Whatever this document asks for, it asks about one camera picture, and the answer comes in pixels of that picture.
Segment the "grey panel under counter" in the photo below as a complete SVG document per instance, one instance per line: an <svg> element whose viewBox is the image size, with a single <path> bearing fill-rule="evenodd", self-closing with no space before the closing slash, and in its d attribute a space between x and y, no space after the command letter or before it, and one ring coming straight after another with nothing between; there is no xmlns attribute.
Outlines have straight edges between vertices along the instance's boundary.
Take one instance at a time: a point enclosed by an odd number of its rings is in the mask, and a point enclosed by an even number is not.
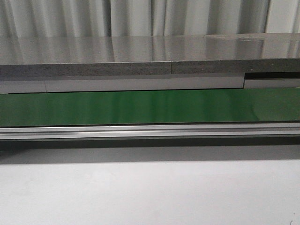
<svg viewBox="0 0 300 225"><path fill-rule="evenodd" d="M48 93L132 90L252 89L299 87L299 72L108 75L2 78L0 92Z"/></svg>

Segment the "green conveyor belt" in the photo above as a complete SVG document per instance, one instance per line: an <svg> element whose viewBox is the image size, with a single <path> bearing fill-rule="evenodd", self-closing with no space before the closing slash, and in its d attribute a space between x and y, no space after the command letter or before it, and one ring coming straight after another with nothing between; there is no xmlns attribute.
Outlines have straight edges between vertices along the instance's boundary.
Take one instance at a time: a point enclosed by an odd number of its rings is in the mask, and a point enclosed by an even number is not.
<svg viewBox="0 0 300 225"><path fill-rule="evenodd" d="M299 119L298 88L27 93L0 97L2 127Z"/></svg>

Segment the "aluminium conveyor side rail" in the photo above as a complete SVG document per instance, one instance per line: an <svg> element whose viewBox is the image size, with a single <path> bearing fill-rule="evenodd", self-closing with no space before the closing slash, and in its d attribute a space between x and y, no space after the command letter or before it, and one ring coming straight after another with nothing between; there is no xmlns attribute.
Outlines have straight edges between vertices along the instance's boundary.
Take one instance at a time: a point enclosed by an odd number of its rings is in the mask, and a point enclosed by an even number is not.
<svg viewBox="0 0 300 225"><path fill-rule="evenodd" d="M272 123L209 123L159 124L121 126L68 126L68 127L10 127L1 128L0 139L51 140L82 138L155 138L299 135L298 122Z"/></svg>

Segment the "white pleated curtain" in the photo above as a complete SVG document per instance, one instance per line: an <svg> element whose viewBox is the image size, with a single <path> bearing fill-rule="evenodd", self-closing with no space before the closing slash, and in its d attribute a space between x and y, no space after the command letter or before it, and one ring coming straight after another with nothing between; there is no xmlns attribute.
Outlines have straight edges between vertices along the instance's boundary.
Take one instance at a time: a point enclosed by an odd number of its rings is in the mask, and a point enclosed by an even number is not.
<svg viewBox="0 0 300 225"><path fill-rule="evenodd" d="M3 0L2 37L298 33L297 0Z"/></svg>

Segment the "grey stone counter slab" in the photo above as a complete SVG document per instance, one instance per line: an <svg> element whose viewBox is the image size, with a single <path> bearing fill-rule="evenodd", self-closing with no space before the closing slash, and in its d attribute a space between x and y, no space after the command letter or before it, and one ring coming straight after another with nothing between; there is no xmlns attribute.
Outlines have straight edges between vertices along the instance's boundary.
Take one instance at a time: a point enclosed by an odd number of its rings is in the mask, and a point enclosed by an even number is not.
<svg viewBox="0 0 300 225"><path fill-rule="evenodd" d="M298 72L291 33L161 37L5 37L1 79Z"/></svg>

